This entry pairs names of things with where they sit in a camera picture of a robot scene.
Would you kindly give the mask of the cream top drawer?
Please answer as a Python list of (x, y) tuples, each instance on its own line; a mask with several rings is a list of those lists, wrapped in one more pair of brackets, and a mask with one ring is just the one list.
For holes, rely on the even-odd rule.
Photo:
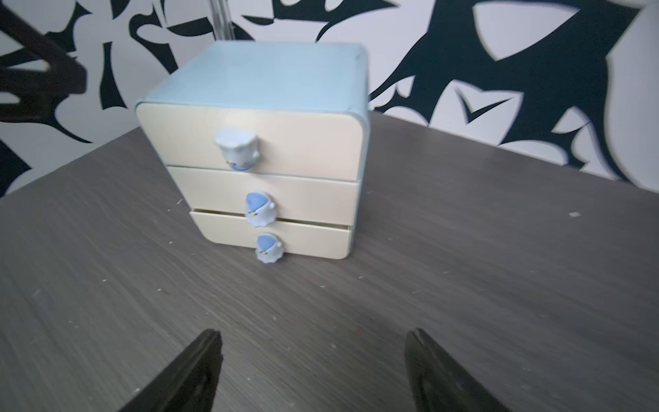
[(168, 166), (227, 170), (216, 137), (256, 140), (255, 173), (355, 181), (367, 147), (365, 125), (345, 113), (305, 113), (141, 103), (137, 118)]

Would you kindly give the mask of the light blue drawer cabinet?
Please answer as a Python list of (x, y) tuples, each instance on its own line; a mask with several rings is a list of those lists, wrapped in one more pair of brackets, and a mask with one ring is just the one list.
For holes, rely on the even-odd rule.
[[(352, 114), (368, 133), (362, 169), (358, 180), (336, 181), (362, 186), (371, 128), (368, 55), (357, 44), (220, 41), (147, 93), (136, 104), (136, 115), (141, 103)], [(255, 138), (225, 130), (216, 137), (216, 142), (229, 162), (229, 168), (221, 171), (255, 173), (252, 168), (259, 157)], [(358, 209), (355, 223), (347, 227), (281, 219), (272, 209), (243, 217), (255, 228), (265, 228), (275, 221), (291, 221), (350, 228), (354, 236)], [(240, 216), (190, 207), (192, 211)]]

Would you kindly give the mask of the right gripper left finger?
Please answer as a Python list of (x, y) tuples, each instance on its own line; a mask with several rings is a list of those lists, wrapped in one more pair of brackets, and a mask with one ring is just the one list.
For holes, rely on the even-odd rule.
[(120, 411), (211, 411), (222, 363), (221, 333), (207, 329)]

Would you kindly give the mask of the cream bottom drawer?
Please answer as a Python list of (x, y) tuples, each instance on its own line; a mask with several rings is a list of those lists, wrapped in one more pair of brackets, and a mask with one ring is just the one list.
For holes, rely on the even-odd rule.
[(291, 221), (275, 221), (255, 228), (243, 216), (192, 211), (193, 221), (209, 241), (251, 247), (265, 263), (273, 263), (285, 253), (323, 259), (345, 259), (350, 254), (353, 230)]

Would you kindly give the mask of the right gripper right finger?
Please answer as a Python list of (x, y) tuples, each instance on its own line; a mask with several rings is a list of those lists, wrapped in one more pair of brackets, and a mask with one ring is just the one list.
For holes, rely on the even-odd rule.
[(406, 336), (405, 364), (418, 411), (509, 411), (421, 328)]

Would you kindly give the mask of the cream drawer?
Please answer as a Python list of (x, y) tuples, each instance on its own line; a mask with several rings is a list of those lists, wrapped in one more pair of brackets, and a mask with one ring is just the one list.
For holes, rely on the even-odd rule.
[(345, 259), (350, 254), (353, 230), (291, 221), (275, 221), (255, 228), (243, 216), (192, 211), (193, 221), (209, 241), (251, 247), (265, 263), (273, 263), (285, 253), (323, 259)]
[(192, 209), (253, 216), (266, 209), (281, 219), (340, 226), (355, 223), (360, 183), (169, 167)]
[(168, 166), (227, 170), (216, 137), (256, 140), (255, 173), (355, 181), (367, 147), (365, 125), (345, 113), (305, 113), (141, 103), (137, 118)]

